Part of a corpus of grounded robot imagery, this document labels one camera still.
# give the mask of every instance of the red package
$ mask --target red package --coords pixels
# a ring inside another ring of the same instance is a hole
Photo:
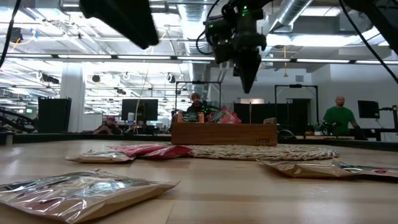
[[[240,124],[242,121],[236,116],[236,113],[230,111],[225,106],[222,109],[223,113],[225,114],[222,118],[218,120],[219,123],[223,124]]]
[[[171,159],[179,156],[184,156],[190,151],[192,151],[192,149],[185,146],[168,146],[163,149],[147,153],[140,157],[145,159]]]
[[[108,146],[116,151],[124,152],[129,157],[145,156],[148,159],[168,159],[182,156],[192,149],[185,146],[162,146],[159,144],[137,144],[132,146]]]

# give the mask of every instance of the woven mat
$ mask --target woven mat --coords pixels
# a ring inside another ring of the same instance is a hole
[[[335,150],[315,146],[278,144],[269,146],[188,146],[192,157],[255,161],[307,161],[338,157]]]

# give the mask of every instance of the man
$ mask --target man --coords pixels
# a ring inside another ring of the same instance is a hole
[[[199,93],[192,93],[192,105],[188,107],[187,112],[202,112],[202,103],[200,102]]]
[[[336,123],[336,127],[333,129],[334,136],[344,136],[348,132],[348,123],[351,123],[354,128],[358,127],[355,121],[353,112],[344,107],[345,99],[343,96],[336,97],[336,106],[329,108],[325,117],[323,118],[328,123]]]
[[[121,134],[121,133],[122,132],[116,126],[114,118],[112,117],[106,118],[104,124],[93,132],[93,134]]]

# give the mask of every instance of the green shirt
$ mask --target green shirt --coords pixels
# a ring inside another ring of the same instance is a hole
[[[341,124],[341,126],[337,126],[333,130],[334,136],[348,134],[348,123],[355,121],[354,114],[350,109],[345,107],[338,108],[335,106],[326,111],[325,117],[323,119],[328,123]]]

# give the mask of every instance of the wooden table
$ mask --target wooden table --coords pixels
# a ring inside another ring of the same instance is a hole
[[[77,164],[70,154],[131,141],[67,141],[0,148],[2,184],[100,168],[152,180],[181,180],[160,197],[95,223],[269,224],[396,223],[397,185],[370,180],[293,179],[257,162],[208,159]],[[349,164],[398,167],[398,153],[334,147]],[[53,223],[0,206],[2,223]]]

